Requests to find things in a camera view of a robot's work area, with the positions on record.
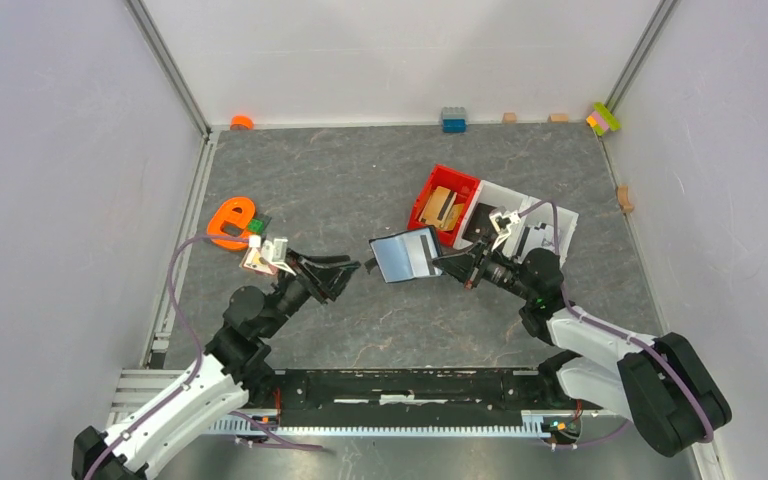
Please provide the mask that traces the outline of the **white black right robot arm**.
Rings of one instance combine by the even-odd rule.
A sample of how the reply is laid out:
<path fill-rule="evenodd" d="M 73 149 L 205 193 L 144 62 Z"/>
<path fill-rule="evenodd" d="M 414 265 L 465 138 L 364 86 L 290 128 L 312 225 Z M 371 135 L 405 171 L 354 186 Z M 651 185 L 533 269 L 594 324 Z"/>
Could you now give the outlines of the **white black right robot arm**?
<path fill-rule="evenodd" d="M 535 248 L 515 262 L 478 242 L 433 264 L 467 288 L 488 282 L 524 300 L 526 331 L 561 351 L 539 367 L 545 405 L 575 399 L 603 407 L 666 457 L 712 441 L 732 421 L 728 400 L 686 337 L 641 334 L 589 314 L 568 299 L 558 254 Z"/>

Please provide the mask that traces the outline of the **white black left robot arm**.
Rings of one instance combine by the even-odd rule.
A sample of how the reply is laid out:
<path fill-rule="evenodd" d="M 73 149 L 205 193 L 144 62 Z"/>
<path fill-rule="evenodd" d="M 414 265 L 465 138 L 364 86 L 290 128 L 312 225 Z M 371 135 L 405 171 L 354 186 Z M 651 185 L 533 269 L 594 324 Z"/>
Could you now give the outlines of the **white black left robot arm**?
<path fill-rule="evenodd" d="M 361 267 L 347 255 L 295 251 L 288 252 L 287 264 L 271 291 L 247 285 L 233 292 L 221 328 L 158 395 L 104 431 L 81 431 L 73 443 L 73 478 L 154 479 L 217 420 L 246 404 L 266 405 L 274 394 L 266 339 L 307 301 L 335 301 Z"/>

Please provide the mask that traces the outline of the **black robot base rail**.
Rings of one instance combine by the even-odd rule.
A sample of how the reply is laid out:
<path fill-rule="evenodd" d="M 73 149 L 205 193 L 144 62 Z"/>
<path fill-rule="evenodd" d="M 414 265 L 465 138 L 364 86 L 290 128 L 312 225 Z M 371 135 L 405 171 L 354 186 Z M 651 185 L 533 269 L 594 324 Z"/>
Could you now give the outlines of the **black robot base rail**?
<path fill-rule="evenodd" d="M 522 412 L 576 413 L 583 403 L 534 368 L 286 369 L 250 394 L 282 427 L 501 427 Z"/>

